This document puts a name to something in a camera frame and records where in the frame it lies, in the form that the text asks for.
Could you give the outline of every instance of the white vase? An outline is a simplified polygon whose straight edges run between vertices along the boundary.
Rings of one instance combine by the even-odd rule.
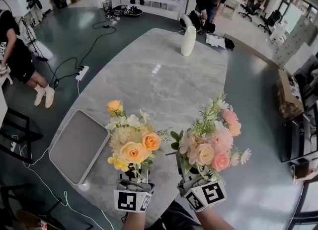
[[[181,54],[183,56],[189,56],[193,50],[197,31],[194,26],[189,26],[184,34],[183,42],[181,46]]]

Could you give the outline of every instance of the paper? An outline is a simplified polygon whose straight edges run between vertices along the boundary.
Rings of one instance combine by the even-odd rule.
[[[212,46],[220,46],[223,49],[225,49],[225,41],[224,38],[219,38],[217,36],[212,36],[207,34],[206,43],[212,45]]]

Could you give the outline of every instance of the white sneaker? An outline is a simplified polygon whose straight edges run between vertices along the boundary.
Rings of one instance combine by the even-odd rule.
[[[36,94],[36,99],[34,101],[35,106],[38,106],[41,103],[42,97],[44,96],[44,94],[45,94],[45,89],[41,88],[41,90]]]
[[[46,91],[46,97],[45,97],[45,107],[46,108],[50,108],[50,106],[53,103],[53,99],[54,99],[54,89],[52,88],[48,88]]]

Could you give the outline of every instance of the power strip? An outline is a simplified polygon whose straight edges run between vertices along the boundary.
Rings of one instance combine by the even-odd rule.
[[[77,76],[75,77],[75,79],[78,80],[78,81],[81,81],[81,80],[83,79],[84,75],[87,73],[88,69],[89,69],[88,66],[84,66],[83,70],[81,70],[81,71],[79,72],[79,75],[77,75]]]

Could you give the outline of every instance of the trash bin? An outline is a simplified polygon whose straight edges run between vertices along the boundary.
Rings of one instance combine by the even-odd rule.
[[[103,8],[104,8],[104,11],[107,13],[109,11],[111,11],[112,9],[112,6],[111,6],[111,0],[105,0],[103,2]]]

